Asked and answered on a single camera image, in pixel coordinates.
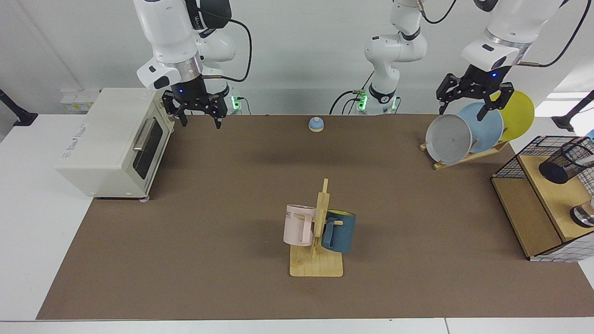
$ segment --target brown mat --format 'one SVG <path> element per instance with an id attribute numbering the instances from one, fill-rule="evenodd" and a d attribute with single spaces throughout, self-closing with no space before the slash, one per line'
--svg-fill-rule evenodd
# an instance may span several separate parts
<path id="1" fill-rule="evenodd" d="M 572 263 L 530 263 L 489 177 L 498 156 L 433 171 L 435 116 L 207 116 L 172 135 L 151 200 L 95 200 L 38 319 L 594 316 Z M 345 275 L 291 278 L 287 204 L 355 212 Z"/>

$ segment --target oven door handle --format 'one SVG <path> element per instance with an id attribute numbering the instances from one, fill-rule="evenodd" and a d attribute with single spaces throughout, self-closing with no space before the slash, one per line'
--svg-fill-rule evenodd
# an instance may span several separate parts
<path id="1" fill-rule="evenodd" d="M 151 134 L 151 132 L 153 132 L 153 128 L 156 123 L 157 123 L 157 120 L 154 118 L 147 119 L 146 121 L 144 121 L 143 128 L 142 128 L 142 130 L 140 130 L 140 134 L 138 135 L 138 138 L 136 139 L 136 142 L 134 143 L 134 150 L 136 152 L 140 152 L 140 151 L 144 150 L 147 143 L 149 142 L 150 134 Z"/>

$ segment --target blue mug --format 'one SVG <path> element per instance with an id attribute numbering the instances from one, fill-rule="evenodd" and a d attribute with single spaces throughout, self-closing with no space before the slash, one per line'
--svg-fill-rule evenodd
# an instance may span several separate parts
<path id="1" fill-rule="evenodd" d="M 327 250 L 339 253 L 348 252 L 353 241 L 356 217 L 354 213 L 328 210 L 328 214 L 326 215 L 328 222 L 324 227 L 322 246 Z"/>

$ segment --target mug handle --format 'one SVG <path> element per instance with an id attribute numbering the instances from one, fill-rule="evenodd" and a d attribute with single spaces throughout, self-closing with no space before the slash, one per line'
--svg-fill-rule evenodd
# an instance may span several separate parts
<path id="1" fill-rule="evenodd" d="M 309 241 L 311 238 L 311 215 L 305 216 L 305 224 L 303 225 L 303 233 L 300 235 L 299 242 Z"/>
<path id="2" fill-rule="evenodd" d="M 324 231 L 324 243 L 328 245 L 328 247 L 332 248 L 333 246 L 333 242 L 332 242 L 332 236 L 334 234 L 334 222 L 336 221 L 336 218 L 328 218 L 328 221 L 326 223 L 326 230 Z"/>

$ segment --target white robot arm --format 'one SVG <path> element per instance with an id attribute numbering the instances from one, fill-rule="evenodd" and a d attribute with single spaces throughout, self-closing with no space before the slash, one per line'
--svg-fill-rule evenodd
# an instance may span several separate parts
<path id="1" fill-rule="evenodd" d="M 190 109 L 212 116 L 220 128 L 227 115 L 228 89 L 209 94 L 203 71 L 205 61 L 229 61 L 235 56 L 232 40 L 216 31 L 231 20 L 229 0 L 134 0 L 134 6 L 153 47 L 152 59 L 137 71 L 140 81 L 153 90 L 171 86 L 163 102 L 183 126 L 185 110 Z"/>
<path id="2" fill-rule="evenodd" d="M 418 61 L 427 52 L 416 0 L 395 0 L 391 22 L 398 34 L 375 36 L 365 45 L 365 57 L 375 69 L 371 84 L 365 88 L 366 103 L 361 103 L 359 107 L 359 111 L 366 114 L 391 111 L 400 79 L 396 63 Z"/>
<path id="3" fill-rule="evenodd" d="M 477 115 L 503 109 L 514 92 L 512 83 L 502 83 L 512 66 L 520 63 L 539 36 L 545 23 L 567 0 L 474 0 L 482 10 L 491 12 L 483 35 L 469 44 L 462 57 L 470 63 L 463 77 L 449 73 L 437 89 L 440 114 L 448 104 L 463 97 L 482 99 L 485 106 Z M 501 91 L 492 101 L 490 96 Z"/>

